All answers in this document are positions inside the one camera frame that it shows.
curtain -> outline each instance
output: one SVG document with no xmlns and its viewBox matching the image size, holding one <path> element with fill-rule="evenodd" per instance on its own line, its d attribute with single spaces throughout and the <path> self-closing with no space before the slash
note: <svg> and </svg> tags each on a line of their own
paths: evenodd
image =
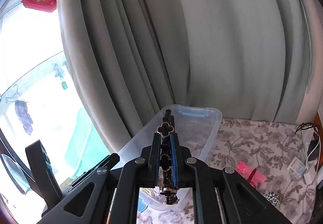
<svg viewBox="0 0 323 224">
<path fill-rule="evenodd" d="M 85 109 L 119 151 L 170 104 L 294 124 L 311 79 L 301 0 L 58 0 Z"/>
<path fill-rule="evenodd" d="M 301 0 L 308 27 L 311 65 L 306 94 L 296 124 L 312 122 L 316 116 L 323 91 L 323 8 L 318 0 Z"/>
</svg>

pink plastic item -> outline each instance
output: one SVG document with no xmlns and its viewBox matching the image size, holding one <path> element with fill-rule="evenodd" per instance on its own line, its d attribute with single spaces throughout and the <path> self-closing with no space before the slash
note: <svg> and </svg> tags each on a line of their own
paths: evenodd
<svg viewBox="0 0 323 224">
<path fill-rule="evenodd" d="M 255 189 L 257 189 L 257 185 L 258 183 L 262 184 L 263 182 L 265 182 L 266 177 L 258 172 L 253 172 L 254 169 L 248 167 L 245 162 L 240 162 L 238 164 L 238 166 L 235 169 L 240 175 L 243 176 L 243 178 L 245 178 L 250 185 L 252 185 Z"/>
</svg>

black clover pendant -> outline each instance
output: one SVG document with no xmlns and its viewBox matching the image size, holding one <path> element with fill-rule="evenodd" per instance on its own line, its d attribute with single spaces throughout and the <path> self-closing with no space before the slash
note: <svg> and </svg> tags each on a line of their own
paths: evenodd
<svg viewBox="0 0 323 224">
<path fill-rule="evenodd" d="M 174 133 L 174 127 L 169 125 L 169 123 L 164 122 L 157 128 L 157 132 L 160 133 L 162 137 L 167 137 L 169 134 Z"/>
</svg>

floral bedsheet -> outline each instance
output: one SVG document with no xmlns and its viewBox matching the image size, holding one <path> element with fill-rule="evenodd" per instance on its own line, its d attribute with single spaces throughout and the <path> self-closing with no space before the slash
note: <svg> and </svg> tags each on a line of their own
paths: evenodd
<svg viewBox="0 0 323 224">
<path fill-rule="evenodd" d="M 305 162 L 304 134 L 313 135 L 313 129 L 298 131 L 295 135 L 296 128 L 295 125 L 282 123 L 224 118 L 206 163 L 222 169 L 225 166 L 236 167 L 244 161 L 248 166 L 257 168 L 267 177 L 259 192 L 262 195 L 271 191 L 278 193 L 278 210 L 292 223 L 306 224 L 314 207 L 316 181 L 306 185 L 304 178 L 296 180 L 287 166 L 295 156 Z M 203 146 L 196 144 L 193 148 L 201 151 Z M 137 215 L 137 224 L 141 223 L 193 224 L 193 201 L 182 212 L 159 212 L 148 207 Z"/>
</svg>

label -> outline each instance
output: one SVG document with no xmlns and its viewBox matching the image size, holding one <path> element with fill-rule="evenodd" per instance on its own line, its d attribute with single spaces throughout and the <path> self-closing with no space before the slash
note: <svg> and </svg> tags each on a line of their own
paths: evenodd
<svg viewBox="0 0 323 224">
<path fill-rule="evenodd" d="M 287 167 L 287 170 L 297 179 L 299 180 L 305 172 L 305 165 L 302 161 L 300 161 L 297 157 L 294 157 L 292 162 Z"/>
</svg>

